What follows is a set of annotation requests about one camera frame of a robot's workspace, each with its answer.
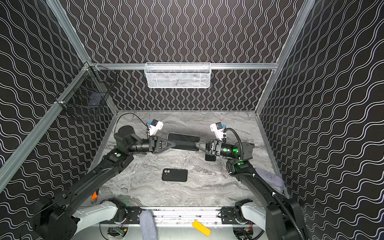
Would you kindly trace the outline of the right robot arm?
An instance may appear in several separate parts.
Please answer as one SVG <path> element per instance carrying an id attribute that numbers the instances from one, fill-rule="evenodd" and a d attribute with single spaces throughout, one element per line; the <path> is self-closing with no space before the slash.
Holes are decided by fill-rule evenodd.
<path id="1" fill-rule="evenodd" d="M 251 222 L 262 229 L 270 240 L 307 240 L 309 238 L 303 212 L 298 202 L 287 199 L 268 184 L 250 163 L 254 144 L 242 142 L 232 128 L 236 144 L 228 144 L 225 138 L 197 142 L 195 146 L 206 155 L 227 159 L 226 169 L 231 177 L 245 185 L 260 201 L 263 208 L 252 208 L 251 202 L 240 206 L 240 221 Z"/>

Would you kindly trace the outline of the black phone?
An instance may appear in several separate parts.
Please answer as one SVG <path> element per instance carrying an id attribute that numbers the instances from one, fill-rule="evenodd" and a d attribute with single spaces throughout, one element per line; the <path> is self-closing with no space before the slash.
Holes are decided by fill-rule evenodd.
<path id="1" fill-rule="evenodd" d="M 200 142 L 201 138 L 192 135 L 169 133 L 168 140 L 175 143 L 172 149 L 198 152 L 199 148 L 196 147 L 196 143 Z"/>

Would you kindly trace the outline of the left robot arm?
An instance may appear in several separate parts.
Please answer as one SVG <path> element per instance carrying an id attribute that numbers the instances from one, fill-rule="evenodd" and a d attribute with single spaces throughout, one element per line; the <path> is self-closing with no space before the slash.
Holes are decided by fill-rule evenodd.
<path id="1" fill-rule="evenodd" d="M 99 208 L 90 208 L 90 214 L 77 214 L 77 209 L 87 197 L 127 168 L 134 154 L 159 154 L 176 145 L 158 136 L 141 139 L 132 126 L 121 127 L 114 138 L 117 145 L 93 170 L 50 200 L 41 199 L 36 203 L 36 212 L 29 223 L 44 240 L 70 240 L 82 229 L 104 221 L 125 223 L 128 220 L 126 205 L 118 200 L 110 199 Z"/>

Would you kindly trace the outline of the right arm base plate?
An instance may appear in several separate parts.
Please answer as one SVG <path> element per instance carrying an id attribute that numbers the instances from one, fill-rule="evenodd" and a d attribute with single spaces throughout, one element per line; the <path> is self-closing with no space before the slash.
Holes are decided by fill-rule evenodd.
<path id="1" fill-rule="evenodd" d="M 223 207 L 217 217 L 223 225 L 264 224 L 266 211 L 258 206 Z"/>

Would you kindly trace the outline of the black phone case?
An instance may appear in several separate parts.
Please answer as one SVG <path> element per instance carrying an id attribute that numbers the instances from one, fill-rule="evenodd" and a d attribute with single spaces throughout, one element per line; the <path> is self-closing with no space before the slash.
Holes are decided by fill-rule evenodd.
<path id="1" fill-rule="evenodd" d="M 165 182 L 182 182 L 188 179 L 188 170 L 185 169 L 164 169 L 162 173 L 162 181 Z"/>

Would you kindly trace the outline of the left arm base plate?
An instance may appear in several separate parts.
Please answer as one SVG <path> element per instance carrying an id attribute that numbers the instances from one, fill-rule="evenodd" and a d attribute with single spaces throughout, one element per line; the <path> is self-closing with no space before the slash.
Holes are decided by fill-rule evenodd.
<path id="1" fill-rule="evenodd" d="M 118 207 L 117 213 L 113 216 L 113 218 L 102 221 L 101 224 L 139 224 L 139 217 L 142 211 L 143 210 L 140 207 Z"/>

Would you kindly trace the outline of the light blue phone case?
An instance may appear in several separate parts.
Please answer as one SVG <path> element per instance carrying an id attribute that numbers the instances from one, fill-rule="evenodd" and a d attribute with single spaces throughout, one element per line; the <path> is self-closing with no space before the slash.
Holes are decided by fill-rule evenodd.
<path id="1" fill-rule="evenodd" d="M 207 162 L 215 162 L 217 157 L 215 155 L 205 154 L 205 161 Z"/>

